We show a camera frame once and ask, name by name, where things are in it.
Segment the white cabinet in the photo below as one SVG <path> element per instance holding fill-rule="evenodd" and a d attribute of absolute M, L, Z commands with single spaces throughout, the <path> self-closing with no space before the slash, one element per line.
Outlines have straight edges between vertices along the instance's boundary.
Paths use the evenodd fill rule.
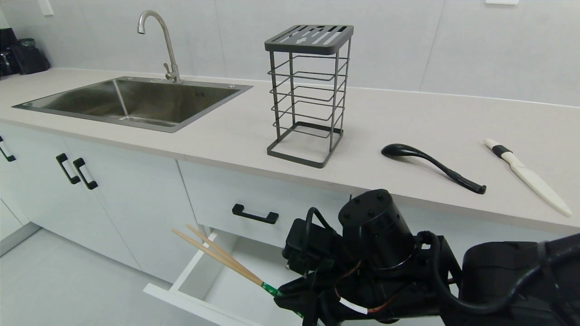
<path fill-rule="evenodd" d="M 21 227 L 20 221 L 12 214 L 6 204 L 0 200 L 0 240 L 16 232 Z"/>
<path fill-rule="evenodd" d="M 294 220 L 316 207 L 342 232 L 337 217 L 349 194 L 192 162 L 179 166 L 199 224 L 282 248 Z"/>
<path fill-rule="evenodd" d="M 209 239 L 268 284 L 278 288 L 299 276 L 286 269 L 280 249 L 214 231 Z M 199 251 L 171 289 L 149 284 L 144 289 L 170 305 L 190 312 L 195 326 L 296 326 L 302 320 L 279 308 L 261 287 Z"/>
<path fill-rule="evenodd" d="M 12 135 L 7 135 L 3 125 L 0 124 L 0 198 L 11 208 L 20 223 L 26 224 L 28 219 L 18 209 L 14 194 L 24 191 L 24 174 L 20 169 L 18 160 L 12 152 Z"/>
<path fill-rule="evenodd" d="M 175 282 L 196 249 L 171 232 L 197 227 L 177 161 L 64 137 L 142 270 Z"/>
<path fill-rule="evenodd" d="M 8 164 L 2 166 L 1 181 L 9 182 L 7 191 L 26 217 L 69 240 L 138 268 L 95 195 L 82 182 L 69 181 L 65 171 L 72 178 L 78 175 L 60 136 L 7 124 L 0 124 L 0 135 L 16 158 L 6 162 L 10 170 L 6 169 Z M 56 159 L 62 154 L 68 158 L 62 162 L 64 168 Z"/>

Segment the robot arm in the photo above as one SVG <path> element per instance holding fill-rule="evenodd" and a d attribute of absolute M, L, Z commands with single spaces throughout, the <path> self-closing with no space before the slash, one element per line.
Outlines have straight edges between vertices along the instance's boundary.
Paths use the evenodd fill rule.
<path fill-rule="evenodd" d="M 386 190 L 352 199 L 338 218 L 342 236 L 312 208 L 294 221 L 282 252 L 302 277 L 274 301 L 302 313 L 304 326 L 423 316 L 446 326 L 580 325 L 580 234 L 477 245 L 462 270 L 443 236 L 412 235 Z"/>

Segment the countertop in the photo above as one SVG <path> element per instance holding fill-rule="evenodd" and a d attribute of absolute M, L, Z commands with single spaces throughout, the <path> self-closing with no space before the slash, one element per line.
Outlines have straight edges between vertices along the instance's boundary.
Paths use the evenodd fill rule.
<path fill-rule="evenodd" d="M 56 69 L 0 81 L 0 121 L 102 144 L 254 175 L 359 194 L 383 188 L 397 203 L 561 234 L 580 232 L 580 108 L 471 96 L 349 88 L 345 134 L 323 169 L 268 156 L 276 138 L 271 83 L 185 80 L 253 88 L 176 133 L 107 124 L 11 106 L 124 75 L 161 74 Z M 567 218 L 542 201 L 483 145 L 511 149 L 568 204 Z M 419 158 L 387 159 L 383 146 L 405 143 L 464 177 L 487 185 L 478 195 Z"/>

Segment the coffee machine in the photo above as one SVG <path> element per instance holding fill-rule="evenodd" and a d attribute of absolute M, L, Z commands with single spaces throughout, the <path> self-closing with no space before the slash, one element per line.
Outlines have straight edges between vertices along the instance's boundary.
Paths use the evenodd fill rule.
<path fill-rule="evenodd" d="M 34 74 L 50 68 L 32 38 L 17 39 L 12 28 L 0 29 L 0 76 Z"/>

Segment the metal rack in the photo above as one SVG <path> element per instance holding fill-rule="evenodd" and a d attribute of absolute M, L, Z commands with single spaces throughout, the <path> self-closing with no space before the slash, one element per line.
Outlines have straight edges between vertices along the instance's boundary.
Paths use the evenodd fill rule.
<path fill-rule="evenodd" d="M 350 40 L 353 31 L 353 26 L 297 25 L 264 43 L 266 50 L 270 52 L 268 75 L 272 79 L 270 93 L 274 98 L 274 106 L 271 111 L 275 115 L 272 126 L 276 128 L 277 136 L 276 140 L 267 148 L 268 155 L 315 168 L 323 168 L 326 165 L 343 136 Z M 341 57 L 340 49 L 347 42 L 347 55 Z M 275 52 L 288 52 L 288 60 L 276 65 Z M 333 73 L 295 71 L 297 59 L 333 60 Z M 280 72 L 286 68 L 288 73 Z M 295 85 L 296 79 L 314 81 L 315 83 L 326 82 L 332 85 Z M 289 89 L 282 90 L 288 84 Z M 309 112 L 308 106 L 322 108 L 324 109 L 323 113 L 315 115 Z M 291 115 L 292 124 L 283 126 L 281 119 L 287 114 Z M 328 154 L 322 161 L 314 161 L 275 151 L 274 148 L 293 132 L 329 139 Z"/>

